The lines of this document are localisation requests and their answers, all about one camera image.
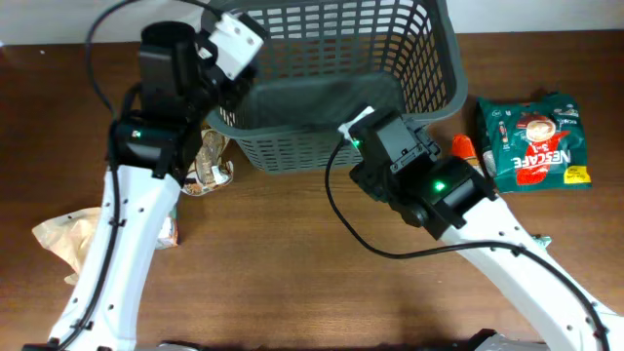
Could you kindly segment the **grey plastic basket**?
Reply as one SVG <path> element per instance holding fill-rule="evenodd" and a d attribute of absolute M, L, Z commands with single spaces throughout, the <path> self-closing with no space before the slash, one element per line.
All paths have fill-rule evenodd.
<path fill-rule="evenodd" d="M 445 0 L 222 1 L 268 32 L 250 92 L 208 124 L 269 174 L 354 165 L 337 129 L 362 105 L 419 128 L 455 114 L 468 84 Z"/>

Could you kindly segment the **green Nescafe coffee bag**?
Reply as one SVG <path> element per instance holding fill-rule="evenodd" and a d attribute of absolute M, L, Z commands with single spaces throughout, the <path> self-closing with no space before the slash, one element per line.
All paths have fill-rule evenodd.
<path fill-rule="evenodd" d="M 572 96 L 551 93 L 525 103 L 480 97 L 477 122 L 484 163 L 499 192 L 592 186 L 587 140 Z"/>

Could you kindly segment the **white tissue multipack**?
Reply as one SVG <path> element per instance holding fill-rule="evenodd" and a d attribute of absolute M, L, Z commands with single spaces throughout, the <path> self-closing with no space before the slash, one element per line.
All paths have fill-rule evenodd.
<path fill-rule="evenodd" d="M 156 250 L 171 249 L 178 246 L 177 208 L 173 207 L 157 237 Z"/>

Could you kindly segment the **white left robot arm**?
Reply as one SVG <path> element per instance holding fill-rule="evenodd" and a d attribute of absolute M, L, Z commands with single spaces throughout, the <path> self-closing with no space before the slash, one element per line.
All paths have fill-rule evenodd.
<path fill-rule="evenodd" d="M 142 30 L 140 80 L 126 92 L 107 136 L 96 234 L 47 349 L 136 347 L 157 237 L 202 146 L 203 121 L 242 100 L 266 38 L 246 15 L 225 14 L 211 31 L 178 21 Z"/>

